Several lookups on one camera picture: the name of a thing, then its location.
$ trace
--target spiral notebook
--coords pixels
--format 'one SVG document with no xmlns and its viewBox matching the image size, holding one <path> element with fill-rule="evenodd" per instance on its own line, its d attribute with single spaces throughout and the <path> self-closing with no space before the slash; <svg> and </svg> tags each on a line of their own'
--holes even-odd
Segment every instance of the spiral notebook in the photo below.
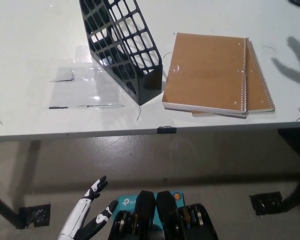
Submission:
<svg viewBox="0 0 300 240">
<path fill-rule="evenodd" d="M 166 109 L 246 116 L 246 39 L 178 33 Z"/>
<path fill-rule="evenodd" d="M 246 83 L 247 110 L 249 114 L 271 114 L 275 112 L 275 104 L 270 95 L 268 85 L 258 61 L 251 39 L 247 38 Z M 209 112 L 193 111 L 194 117 L 215 116 Z"/>
</svg>

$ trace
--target teal box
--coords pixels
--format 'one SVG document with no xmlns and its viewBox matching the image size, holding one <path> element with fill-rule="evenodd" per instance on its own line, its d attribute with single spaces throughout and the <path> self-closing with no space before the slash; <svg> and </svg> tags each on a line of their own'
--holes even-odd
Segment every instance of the teal box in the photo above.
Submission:
<svg viewBox="0 0 300 240">
<path fill-rule="evenodd" d="M 170 192 L 172 196 L 175 199 L 176 206 L 179 207 L 184 207 L 185 206 L 185 198 L 184 194 L 182 191 L 171 191 Z M 157 192 L 154 192 L 154 197 L 157 198 Z M 127 196 L 120 196 L 118 197 L 117 201 L 118 206 L 116 207 L 114 213 L 113 213 L 113 220 L 116 218 L 117 213 L 121 210 L 124 211 L 129 211 L 133 212 L 135 210 L 135 204 L 136 204 L 136 199 L 138 195 L 127 195 Z M 156 231 L 162 231 L 163 227 L 161 224 L 161 221 L 159 219 L 157 207 L 155 208 L 155 213 L 154 213 L 154 219 L 153 219 L 153 225 L 155 226 L 153 229 Z"/>
</svg>

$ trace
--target gray floor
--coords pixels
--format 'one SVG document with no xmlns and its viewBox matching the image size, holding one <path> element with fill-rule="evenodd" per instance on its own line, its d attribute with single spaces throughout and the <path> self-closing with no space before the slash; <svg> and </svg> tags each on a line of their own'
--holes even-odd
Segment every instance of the gray floor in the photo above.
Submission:
<svg viewBox="0 0 300 240">
<path fill-rule="evenodd" d="M 300 206 L 261 217 L 249 199 L 274 191 L 286 197 L 300 178 L 300 157 L 275 130 L 0 143 L 0 198 L 14 209 L 51 203 L 49 227 L 16 230 L 0 216 L 0 240 L 57 239 L 102 175 L 109 185 L 89 218 L 120 195 L 181 190 L 186 204 L 206 207 L 220 240 L 300 240 Z M 108 239 L 110 228 L 93 239 Z"/>
</svg>

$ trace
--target white robotic hand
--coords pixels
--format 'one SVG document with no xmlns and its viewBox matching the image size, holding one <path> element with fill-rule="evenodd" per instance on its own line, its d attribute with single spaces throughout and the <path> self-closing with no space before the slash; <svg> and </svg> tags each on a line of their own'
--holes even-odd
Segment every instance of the white robotic hand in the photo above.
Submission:
<svg viewBox="0 0 300 240">
<path fill-rule="evenodd" d="M 118 205 L 116 200 L 112 201 L 101 214 L 83 227 L 91 202 L 100 196 L 100 192 L 107 184 L 106 176 L 103 176 L 90 187 L 73 208 L 59 234 L 58 240 L 89 240 L 106 225 Z"/>
</svg>

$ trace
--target table surface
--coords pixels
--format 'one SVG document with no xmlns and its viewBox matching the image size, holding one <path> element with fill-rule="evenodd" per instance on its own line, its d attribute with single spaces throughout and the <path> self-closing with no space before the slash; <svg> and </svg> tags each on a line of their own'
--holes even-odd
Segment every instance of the table surface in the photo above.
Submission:
<svg viewBox="0 0 300 240">
<path fill-rule="evenodd" d="M 300 127 L 299 7 L 286 0 L 137 2 L 162 57 L 163 85 L 176 33 L 249 37 L 275 114 L 193 118 L 165 110 L 162 94 L 139 107 L 92 62 L 79 0 L 1 0 L 0 141 L 156 134 L 163 126 L 177 133 Z M 56 82 L 70 73 L 75 81 Z M 91 103 L 98 106 L 85 107 Z"/>
</svg>

